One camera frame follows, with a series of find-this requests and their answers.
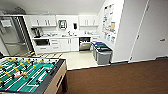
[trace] refrigerator door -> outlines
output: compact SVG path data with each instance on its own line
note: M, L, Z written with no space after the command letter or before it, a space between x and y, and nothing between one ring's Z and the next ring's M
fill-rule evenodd
M28 50L25 49L27 48L25 43L7 43L5 46L10 56L24 56L24 54L28 53Z
M17 17L0 17L0 35L4 43L24 43L24 38L17 22ZM3 21L9 21L11 26L2 25Z
M22 56L32 51L30 38L22 17L0 17L0 37L11 56Z

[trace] kitchen counter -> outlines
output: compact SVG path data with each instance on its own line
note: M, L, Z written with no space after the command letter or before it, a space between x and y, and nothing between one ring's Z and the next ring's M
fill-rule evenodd
M32 38L32 39L53 39L53 38L59 38L59 39L62 39L62 38L78 38L78 37L96 37L96 36L100 36L98 34L95 34L95 35L91 35L91 34L82 34L82 35L77 35L77 36L65 36L65 37L62 37L62 35L56 35L56 36L45 36L45 37L40 37L40 38Z

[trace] white kitchen cabinet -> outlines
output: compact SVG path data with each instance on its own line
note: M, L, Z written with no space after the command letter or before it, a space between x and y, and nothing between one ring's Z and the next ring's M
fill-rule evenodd
M47 16L47 24L48 24L48 26L56 26L57 25L55 15Z
M39 26L48 26L46 20L47 20L46 16L38 16Z
M36 54L39 53L51 53L51 47L50 46L36 46L35 47Z
M93 16L86 16L86 20L87 20L87 25L88 26L92 26L93 24Z
M99 25L98 16L93 16L93 25Z
M70 39L71 51L79 51L79 38Z
M61 52L60 39L50 39L50 45L51 45L52 53Z
M61 51L68 52L70 51L70 41L69 39L60 39Z
M79 51L79 38L60 39L62 52Z
M56 26L55 15L30 15L32 26Z
M31 21L32 26L39 26L37 15L30 15L29 17L30 17L30 21Z
M79 16L80 26L98 26L98 16Z
M93 36L91 37L91 42L98 42L100 39L100 36Z

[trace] wooden floor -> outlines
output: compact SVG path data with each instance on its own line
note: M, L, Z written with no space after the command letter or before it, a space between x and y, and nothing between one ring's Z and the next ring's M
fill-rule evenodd
M70 70L67 80L57 94L168 94L168 60Z

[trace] lower cabinet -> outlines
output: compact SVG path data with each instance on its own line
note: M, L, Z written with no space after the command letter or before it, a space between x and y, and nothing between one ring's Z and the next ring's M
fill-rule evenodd
M36 46L36 54L79 51L79 38L49 39L48 46Z
M60 39L61 51L79 51L79 38Z
M70 51L70 41L69 39L60 39L61 51L68 52Z
M50 46L36 46L35 47L35 52L36 54L40 54L40 53L51 53L51 47Z

